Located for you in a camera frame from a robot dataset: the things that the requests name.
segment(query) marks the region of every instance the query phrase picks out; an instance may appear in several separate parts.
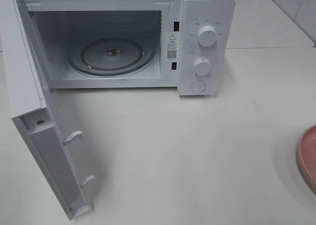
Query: power level knob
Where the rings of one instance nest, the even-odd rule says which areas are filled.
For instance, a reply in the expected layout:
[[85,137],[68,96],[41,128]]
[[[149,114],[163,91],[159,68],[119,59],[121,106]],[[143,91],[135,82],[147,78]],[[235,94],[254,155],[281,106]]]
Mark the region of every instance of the power level knob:
[[213,62],[207,58],[200,57],[194,61],[194,72],[196,75],[203,76],[211,72]]
[[198,42],[202,46],[211,46],[216,42],[217,30],[211,25],[200,28],[197,32]]

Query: microwave oven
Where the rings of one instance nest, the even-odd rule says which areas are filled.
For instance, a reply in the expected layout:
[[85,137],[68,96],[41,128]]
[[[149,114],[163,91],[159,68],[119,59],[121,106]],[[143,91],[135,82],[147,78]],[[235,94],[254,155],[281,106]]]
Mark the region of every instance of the microwave oven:
[[56,88],[217,91],[234,0],[0,0],[12,120],[68,218],[90,210]]

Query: microwave door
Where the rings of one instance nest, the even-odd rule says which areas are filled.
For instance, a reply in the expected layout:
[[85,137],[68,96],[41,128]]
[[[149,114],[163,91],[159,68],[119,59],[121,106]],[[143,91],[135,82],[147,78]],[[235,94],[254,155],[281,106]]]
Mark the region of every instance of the microwave door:
[[40,54],[23,0],[0,0],[0,34],[11,117],[57,199],[71,220],[89,211],[82,190],[93,176],[76,173],[69,144],[80,131],[65,136],[47,86]]

